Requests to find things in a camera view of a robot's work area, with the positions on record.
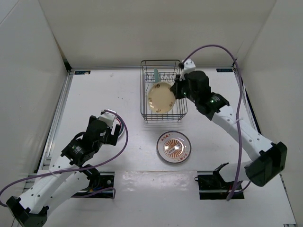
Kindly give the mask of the teal patterned plate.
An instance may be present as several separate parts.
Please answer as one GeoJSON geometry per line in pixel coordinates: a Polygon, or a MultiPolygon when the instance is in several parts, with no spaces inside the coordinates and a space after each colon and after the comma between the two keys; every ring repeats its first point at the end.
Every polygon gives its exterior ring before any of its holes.
{"type": "Polygon", "coordinates": [[[155,68],[153,70],[153,73],[154,73],[154,83],[159,83],[160,82],[160,74],[159,74],[159,71],[155,68]]]}

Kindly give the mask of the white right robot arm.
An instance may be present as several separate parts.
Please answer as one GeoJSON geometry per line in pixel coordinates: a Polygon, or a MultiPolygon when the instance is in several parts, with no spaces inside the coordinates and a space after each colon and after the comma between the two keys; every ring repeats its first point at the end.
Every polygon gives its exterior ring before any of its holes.
{"type": "Polygon", "coordinates": [[[284,170],[286,145],[272,142],[237,118],[228,100],[211,91],[209,78],[203,71],[177,75],[171,91],[176,99],[192,101],[202,115],[224,129],[248,154],[250,161],[240,164],[238,181],[251,181],[263,187],[284,170]]]}

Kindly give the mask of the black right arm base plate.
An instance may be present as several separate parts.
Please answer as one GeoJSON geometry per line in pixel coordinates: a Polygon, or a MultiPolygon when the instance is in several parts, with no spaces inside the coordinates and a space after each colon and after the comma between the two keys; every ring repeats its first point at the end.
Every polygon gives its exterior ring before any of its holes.
{"type": "Polygon", "coordinates": [[[198,184],[200,200],[226,200],[233,186],[233,182],[221,182],[211,173],[200,173],[194,181],[198,184]]]}

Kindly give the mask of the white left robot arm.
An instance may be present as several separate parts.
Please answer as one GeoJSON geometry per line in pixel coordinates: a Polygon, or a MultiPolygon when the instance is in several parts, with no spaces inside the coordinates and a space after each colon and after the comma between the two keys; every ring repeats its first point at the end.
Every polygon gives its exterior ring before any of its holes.
{"type": "Polygon", "coordinates": [[[116,145],[121,126],[114,125],[115,119],[109,112],[91,116],[86,131],[78,133],[49,168],[50,175],[41,177],[20,196],[7,200],[8,209],[21,226],[43,226],[48,215],[64,201],[83,189],[98,187],[100,173],[86,162],[102,145],[116,145]]]}

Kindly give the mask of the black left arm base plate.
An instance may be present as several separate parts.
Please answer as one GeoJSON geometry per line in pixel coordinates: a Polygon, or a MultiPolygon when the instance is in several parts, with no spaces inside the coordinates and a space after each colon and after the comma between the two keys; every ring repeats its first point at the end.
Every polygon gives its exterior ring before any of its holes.
{"type": "Polygon", "coordinates": [[[77,193],[73,198],[97,198],[97,199],[112,199],[114,196],[115,172],[100,172],[100,175],[93,182],[89,182],[88,186],[77,193]]]}

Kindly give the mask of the cream floral plate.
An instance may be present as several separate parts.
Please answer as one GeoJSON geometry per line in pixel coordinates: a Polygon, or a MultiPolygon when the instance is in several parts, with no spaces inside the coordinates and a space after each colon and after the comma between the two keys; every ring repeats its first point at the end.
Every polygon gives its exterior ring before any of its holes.
{"type": "Polygon", "coordinates": [[[147,94],[147,102],[150,110],[156,114],[165,114],[169,112],[174,104],[175,97],[170,91],[171,85],[166,82],[154,84],[147,94]]]}

